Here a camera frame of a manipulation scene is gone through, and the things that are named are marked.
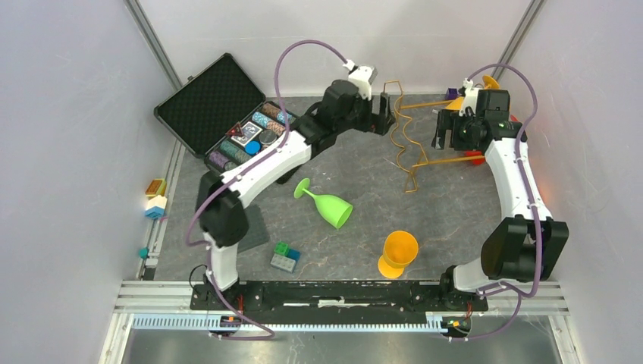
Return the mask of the gold wire wine glass rack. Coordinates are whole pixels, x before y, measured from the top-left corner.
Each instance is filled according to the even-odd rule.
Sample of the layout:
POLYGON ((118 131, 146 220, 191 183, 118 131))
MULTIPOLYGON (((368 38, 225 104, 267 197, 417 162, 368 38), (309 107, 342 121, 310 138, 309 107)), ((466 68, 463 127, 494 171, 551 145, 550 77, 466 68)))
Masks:
POLYGON ((392 145, 397 149, 394 166, 405 174, 403 192, 416 193, 419 190, 419 172, 425 167, 465 163, 469 158, 463 152, 451 153, 448 156, 435 158, 429 152, 429 133, 435 129, 435 118, 438 112, 451 101, 444 97, 430 95, 421 101, 407 93, 400 80, 387 80, 383 84, 385 92, 391 91, 391 109, 395 123, 389 134, 392 145))

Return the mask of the green plastic wine glass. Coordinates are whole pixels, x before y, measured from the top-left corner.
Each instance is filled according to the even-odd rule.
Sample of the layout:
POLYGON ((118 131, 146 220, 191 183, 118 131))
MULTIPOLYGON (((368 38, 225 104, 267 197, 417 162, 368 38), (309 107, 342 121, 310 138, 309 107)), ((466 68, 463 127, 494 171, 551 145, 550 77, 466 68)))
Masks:
POLYGON ((309 190, 310 179, 302 179, 293 192, 295 199, 310 196, 320 216, 336 230, 341 229, 353 212, 353 205, 338 196, 315 194, 309 190))

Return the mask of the red plastic wine glass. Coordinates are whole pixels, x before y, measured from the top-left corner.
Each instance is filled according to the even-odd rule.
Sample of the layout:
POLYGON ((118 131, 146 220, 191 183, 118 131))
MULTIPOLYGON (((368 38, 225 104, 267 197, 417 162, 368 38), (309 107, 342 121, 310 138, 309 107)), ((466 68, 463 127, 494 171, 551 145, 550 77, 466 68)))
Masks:
POLYGON ((469 162, 473 165, 483 165, 486 162, 484 153, 481 151, 465 151, 463 155, 469 158, 469 162))

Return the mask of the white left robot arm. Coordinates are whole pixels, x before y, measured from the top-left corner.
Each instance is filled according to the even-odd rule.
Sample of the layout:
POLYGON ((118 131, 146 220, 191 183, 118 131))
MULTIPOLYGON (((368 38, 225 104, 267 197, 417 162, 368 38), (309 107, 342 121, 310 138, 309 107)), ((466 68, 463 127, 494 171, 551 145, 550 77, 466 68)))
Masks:
POLYGON ((206 245, 205 278, 209 299, 220 309, 238 299, 238 243, 249 230, 246 207, 269 185, 287 180, 301 165, 332 147, 348 130, 385 135, 394 123, 390 96, 381 93, 379 110, 350 81, 335 80, 321 101, 289 121, 278 140, 241 166, 223 174, 208 172, 199 182, 192 224, 201 228, 206 245))

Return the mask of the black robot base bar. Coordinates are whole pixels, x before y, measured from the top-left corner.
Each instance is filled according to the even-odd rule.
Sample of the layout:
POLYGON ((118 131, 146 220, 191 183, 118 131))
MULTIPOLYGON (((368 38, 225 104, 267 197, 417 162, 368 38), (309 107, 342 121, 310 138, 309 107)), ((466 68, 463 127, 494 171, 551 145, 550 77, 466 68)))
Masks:
POLYGON ((420 324, 428 312, 486 312, 488 303, 436 281, 242 281, 224 298, 263 324, 420 324))

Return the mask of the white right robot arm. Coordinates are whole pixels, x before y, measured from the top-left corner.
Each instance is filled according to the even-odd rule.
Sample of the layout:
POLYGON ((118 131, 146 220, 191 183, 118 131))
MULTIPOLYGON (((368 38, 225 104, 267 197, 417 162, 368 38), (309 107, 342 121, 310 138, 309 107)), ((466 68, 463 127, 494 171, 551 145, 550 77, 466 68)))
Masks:
POLYGON ((440 279, 438 300, 458 309, 469 295, 490 296, 517 290, 533 297, 546 281, 569 238, 569 228, 544 204, 529 164, 525 125, 510 115, 504 89, 462 87, 453 105, 438 113, 432 146, 481 152, 490 167, 500 201, 501 221, 486 239, 480 256, 449 267, 440 279))

